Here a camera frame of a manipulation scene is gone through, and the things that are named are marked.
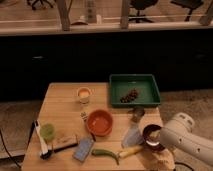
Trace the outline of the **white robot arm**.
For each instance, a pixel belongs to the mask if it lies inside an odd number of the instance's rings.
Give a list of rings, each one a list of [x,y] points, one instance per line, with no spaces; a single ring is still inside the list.
[[[192,133],[195,121],[186,113],[175,114],[151,139],[165,148],[176,147],[213,167],[213,140]]]

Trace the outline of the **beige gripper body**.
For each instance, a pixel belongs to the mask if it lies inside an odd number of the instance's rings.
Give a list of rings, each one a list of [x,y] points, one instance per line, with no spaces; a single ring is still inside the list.
[[[151,165],[155,171],[173,171],[175,169],[173,154],[168,149],[153,152]]]

